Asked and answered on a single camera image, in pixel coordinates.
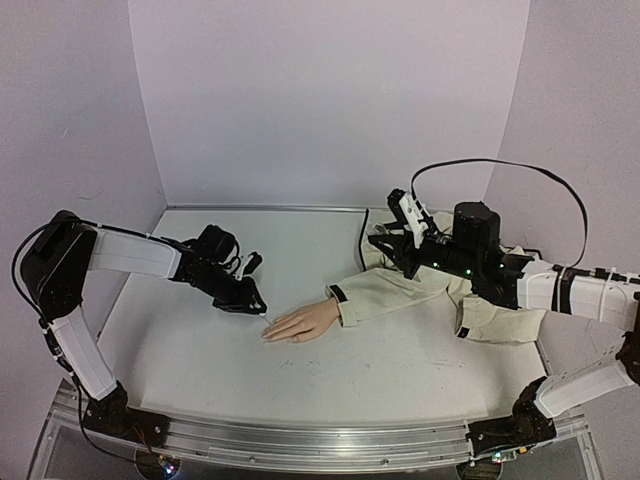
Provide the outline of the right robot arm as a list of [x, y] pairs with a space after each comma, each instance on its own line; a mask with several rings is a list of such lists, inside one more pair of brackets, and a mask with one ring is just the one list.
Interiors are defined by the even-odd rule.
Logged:
[[558, 333], [570, 326], [595, 326], [611, 340], [599, 341], [601, 354], [561, 355], [551, 375], [534, 387], [534, 410], [551, 419], [570, 408], [639, 383], [639, 277], [615, 269], [583, 269], [549, 263], [533, 252], [508, 250], [500, 240], [500, 217], [482, 202], [463, 202], [444, 225], [424, 211], [411, 194], [389, 201], [393, 220], [373, 226], [371, 244], [407, 278], [419, 269], [466, 281], [474, 297], [509, 314], [542, 316], [535, 338], [552, 356]]

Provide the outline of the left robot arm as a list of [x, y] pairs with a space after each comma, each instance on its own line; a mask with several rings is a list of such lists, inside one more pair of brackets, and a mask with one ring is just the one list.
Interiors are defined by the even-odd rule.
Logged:
[[110, 397], [121, 386], [85, 318], [88, 280], [95, 272], [143, 275], [184, 284], [226, 313], [263, 316], [268, 310], [254, 271], [257, 252], [241, 253], [236, 237], [207, 225], [177, 240], [82, 219], [58, 211], [19, 244], [11, 260], [17, 293], [35, 311], [54, 361], [89, 398], [100, 401], [98, 423], [116, 437], [131, 433], [133, 411]]

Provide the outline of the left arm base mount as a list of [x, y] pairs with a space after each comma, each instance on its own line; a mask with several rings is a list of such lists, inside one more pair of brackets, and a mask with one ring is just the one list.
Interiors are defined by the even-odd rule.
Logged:
[[163, 414], [128, 405], [128, 394], [116, 381], [116, 388], [103, 399], [89, 398], [81, 413], [81, 426], [91, 432], [161, 448], [166, 444], [170, 419]]

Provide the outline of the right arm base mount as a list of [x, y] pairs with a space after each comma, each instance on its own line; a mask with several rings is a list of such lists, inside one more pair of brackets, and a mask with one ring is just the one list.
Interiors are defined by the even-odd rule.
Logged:
[[509, 416], [474, 421], [468, 425], [466, 439], [471, 442], [473, 459], [533, 447], [556, 437], [553, 418], [546, 417], [534, 404], [544, 380], [546, 377], [540, 377], [524, 388]]

